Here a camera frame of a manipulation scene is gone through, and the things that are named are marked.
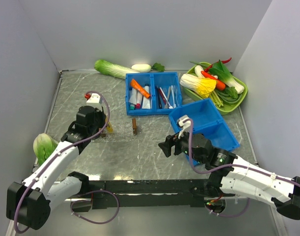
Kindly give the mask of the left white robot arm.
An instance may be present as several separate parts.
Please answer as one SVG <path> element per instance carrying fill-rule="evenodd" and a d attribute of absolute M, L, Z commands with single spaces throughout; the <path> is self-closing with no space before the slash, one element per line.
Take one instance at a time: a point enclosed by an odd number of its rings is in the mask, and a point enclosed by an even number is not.
<path fill-rule="evenodd" d="M 82 106 L 50 157 L 35 173 L 21 183 L 13 182 L 7 190 L 6 217 L 31 229 L 40 229 L 50 213 L 65 199 L 88 195 L 88 176 L 72 172 L 61 183 L 54 182 L 91 142 L 105 129 L 104 109 Z"/>

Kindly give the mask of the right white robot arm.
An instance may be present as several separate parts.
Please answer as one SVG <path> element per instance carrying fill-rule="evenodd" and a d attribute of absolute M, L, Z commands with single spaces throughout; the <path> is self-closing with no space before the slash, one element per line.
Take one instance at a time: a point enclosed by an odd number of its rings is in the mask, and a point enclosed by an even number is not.
<path fill-rule="evenodd" d="M 282 177 L 263 170 L 227 150 L 214 147 L 202 134 L 169 135 L 158 144 L 166 157 L 184 153 L 205 165 L 213 196 L 234 194 L 264 202 L 284 217 L 300 220 L 300 177 Z"/>

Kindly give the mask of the yellow toothpaste tube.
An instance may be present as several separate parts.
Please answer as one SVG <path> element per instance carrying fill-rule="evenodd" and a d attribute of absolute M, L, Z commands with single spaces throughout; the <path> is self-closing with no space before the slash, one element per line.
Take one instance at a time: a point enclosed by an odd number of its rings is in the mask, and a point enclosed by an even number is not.
<path fill-rule="evenodd" d="M 113 127 L 110 122 L 107 123 L 106 130 L 108 133 L 113 133 Z"/>

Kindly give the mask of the orange toothpaste tube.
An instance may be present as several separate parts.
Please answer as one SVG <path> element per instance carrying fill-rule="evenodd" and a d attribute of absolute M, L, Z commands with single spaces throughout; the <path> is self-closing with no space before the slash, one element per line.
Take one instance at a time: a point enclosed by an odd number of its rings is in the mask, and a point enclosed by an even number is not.
<path fill-rule="evenodd" d="M 132 79 L 130 86 L 140 92 L 145 98 L 150 98 L 150 93 L 148 93 L 135 79 Z"/>

